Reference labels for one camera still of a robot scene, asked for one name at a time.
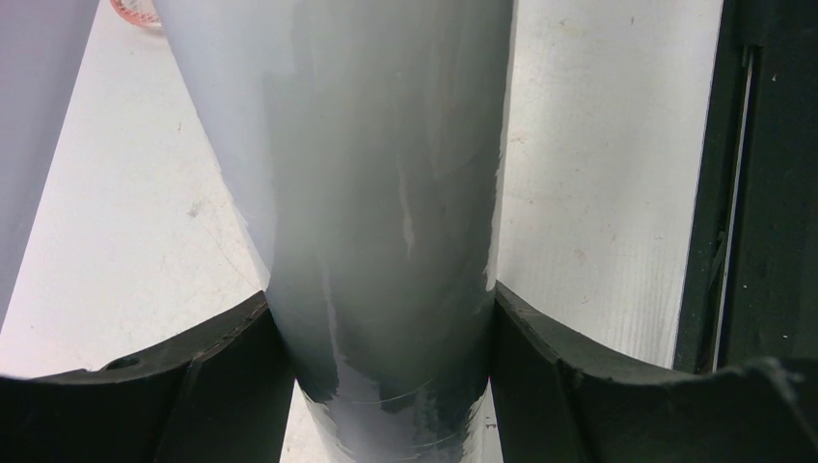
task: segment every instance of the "black metal edge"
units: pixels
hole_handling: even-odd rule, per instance
[[[818,362],[665,370],[502,285],[496,317],[491,383],[505,463],[818,461]]]
[[[771,3],[755,49],[723,365],[818,358],[818,7]]]
[[[0,377],[0,461],[278,461],[292,385],[258,293],[105,370]]]
[[[747,46],[764,46],[775,28],[778,0],[743,0],[739,11],[738,40]]]
[[[745,74],[738,0],[724,0],[695,196],[673,368],[709,371],[721,298]]]

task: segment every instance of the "white surface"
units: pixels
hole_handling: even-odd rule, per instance
[[[0,336],[33,376],[165,340],[260,287],[168,44],[97,18]]]
[[[498,276],[670,366],[722,2],[520,0]]]
[[[0,46],[0,325],[12,299],[97,3],[0,3],[0,43],[5,44]]]
[[[500,279],[667,365],[721,2],[518,3]],[[101,2],[0,371],[99,368],[259,287],[167,44]],[[298,400],[283,461],[319,463]]]

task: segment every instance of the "white cylinder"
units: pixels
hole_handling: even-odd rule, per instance
[[[156,0],[336,461],[479,461],[512,0]]]

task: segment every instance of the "gray cylindrical tube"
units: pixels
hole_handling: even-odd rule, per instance
[[[336,461],[479,461],[511,0],[157,0]]]

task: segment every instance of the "black curved bracket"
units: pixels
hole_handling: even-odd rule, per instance
[[[724,0],[674,368],[818,358],[818,8]]]
[[[503,285],[497,301],[505,463],[818,461],[818,362],[693,376],[616,353]],[[292,385],[258,293],[101,371],[0,378],[0,461],[278,461]]]
[[[258,293],[101,371],[0,378],[0,461],[279,461],[292,386]]]
[[[498,288],[492,392],[505,463],[818,461],[818,362],[709,376],[619,354]]]

